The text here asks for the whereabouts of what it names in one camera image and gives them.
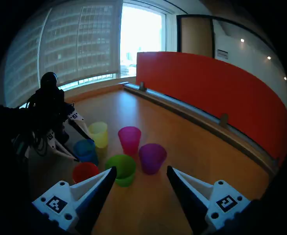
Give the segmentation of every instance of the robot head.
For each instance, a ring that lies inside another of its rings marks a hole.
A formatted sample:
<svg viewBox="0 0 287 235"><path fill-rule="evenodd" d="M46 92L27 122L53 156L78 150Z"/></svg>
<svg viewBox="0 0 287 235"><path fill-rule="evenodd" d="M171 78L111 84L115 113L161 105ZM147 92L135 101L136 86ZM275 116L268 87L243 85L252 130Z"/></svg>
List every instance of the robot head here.
<svg viewBox="0 0 287 235"><path fill-rule="evenodd" d="M49 88L57 86L57 75L54 72L47 72L40 80L41 88Z"/></svg>

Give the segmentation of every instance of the blue cup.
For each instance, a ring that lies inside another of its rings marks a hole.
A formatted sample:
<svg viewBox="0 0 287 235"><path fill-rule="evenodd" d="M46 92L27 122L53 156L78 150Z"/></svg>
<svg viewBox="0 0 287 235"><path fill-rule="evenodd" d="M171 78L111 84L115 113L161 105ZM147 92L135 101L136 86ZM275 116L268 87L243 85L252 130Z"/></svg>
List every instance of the blue cup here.
<svg viewBox="0 0 287 235"><path fill-rule="evenodd" d="M98 166L98 157L95 149L95 143L91 139L78 141L74 145L74 153L81 162L90 162Z"/></svg>

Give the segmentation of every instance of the white blind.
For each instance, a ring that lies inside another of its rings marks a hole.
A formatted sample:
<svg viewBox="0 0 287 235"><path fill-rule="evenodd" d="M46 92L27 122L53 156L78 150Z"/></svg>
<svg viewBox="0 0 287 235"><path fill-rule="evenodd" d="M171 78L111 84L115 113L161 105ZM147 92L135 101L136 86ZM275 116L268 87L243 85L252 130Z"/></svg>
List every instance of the white blind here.
<svg viewBox="0 0 287 235"><path fill-rule="evenodd" d="M25 103L49 71L57 74L58 86L118 73L122 4L122 0L71 1L25 25L7 53L6 105Z"/></svg>
<svg viewBox="0 0 287 235"><path fill-rule="evenodd" d="M39 88L37 52L46 15L25 25L8 50L4 72L4 94L8 107L22 104Z"/></svg>
<svg viewBox="0 0 287 235"><path fill-rule="evenodd" d="M53 8L43 31L39 74L58 85L118 73L122 1L73 2Z"/></svg>

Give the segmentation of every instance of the red panel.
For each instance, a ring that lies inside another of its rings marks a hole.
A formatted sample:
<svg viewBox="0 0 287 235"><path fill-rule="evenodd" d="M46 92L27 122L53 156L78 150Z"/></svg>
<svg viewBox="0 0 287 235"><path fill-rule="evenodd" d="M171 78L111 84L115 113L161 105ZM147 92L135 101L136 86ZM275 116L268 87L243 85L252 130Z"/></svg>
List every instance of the red panel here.
<svg viewBox="0 0 287 235"><path fill-rule="evenodd" d="M254 75L213 58L179 52L137 55L136 83L220 117L273 158L287 154L287 109Z"/></svg>

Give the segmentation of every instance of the window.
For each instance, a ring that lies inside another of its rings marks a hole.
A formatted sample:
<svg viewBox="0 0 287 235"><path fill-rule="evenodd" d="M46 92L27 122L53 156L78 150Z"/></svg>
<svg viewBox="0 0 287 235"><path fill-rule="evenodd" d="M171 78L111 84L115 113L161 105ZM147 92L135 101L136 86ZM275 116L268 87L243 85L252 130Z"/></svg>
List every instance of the window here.
<svg viewBox="0 0 287 235"><path fill-rule="evenodd" d="M166 40L165 13L151 10L149 4L135 4L138 1L75 1L57 5L30 21L8 52L6 105L26 102L48 71L57 74L63 90L135 76L137 52L165 51Z"/></svg>
<svg viewBox="0 0 287 235"><path fill-rule="evenodd" d="M164 50L165 14L123 4L120 39L121 77L136 75L137 52Z"/></svg>

